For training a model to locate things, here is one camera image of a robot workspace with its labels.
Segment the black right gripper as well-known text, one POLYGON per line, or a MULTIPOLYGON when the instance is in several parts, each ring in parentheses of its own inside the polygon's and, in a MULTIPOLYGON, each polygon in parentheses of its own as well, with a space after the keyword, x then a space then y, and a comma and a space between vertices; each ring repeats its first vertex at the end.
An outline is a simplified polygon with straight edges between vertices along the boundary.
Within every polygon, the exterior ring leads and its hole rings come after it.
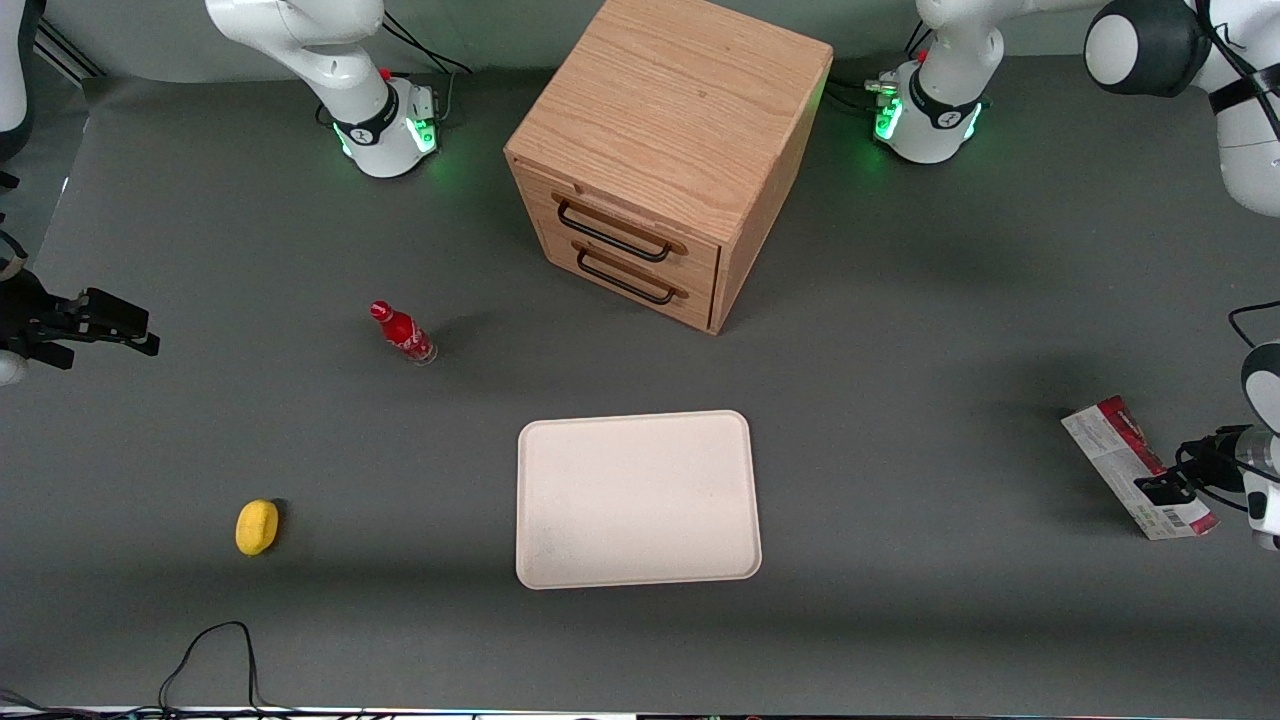
POLYGON ((148 356, 159 355, 160 338, 148 333, 148 311, 100 288, 79 297, 49 293, 33 272, 4 266, 1 283, 1 365, 4 372, 27 372, 31 361, 60 370, 74 365, 76 352, 58 343, 120 345, 148 356), (81 323, 111 333, 76 332, 81 323))

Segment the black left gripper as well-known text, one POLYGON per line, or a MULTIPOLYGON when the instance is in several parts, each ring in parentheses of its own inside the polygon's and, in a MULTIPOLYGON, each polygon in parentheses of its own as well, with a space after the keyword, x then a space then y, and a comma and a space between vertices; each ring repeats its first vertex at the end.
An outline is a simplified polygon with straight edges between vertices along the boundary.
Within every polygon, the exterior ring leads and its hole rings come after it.
POLYGON ((1178 447, 1178 477, 1148 477, 1134 480, 1135 488, 1156 507, 1193 503, 1206 493, 1220 503, 1225 495, 1245 493, 1243 470, 1235 460, 1245 430, 1216 430, 1178 447))

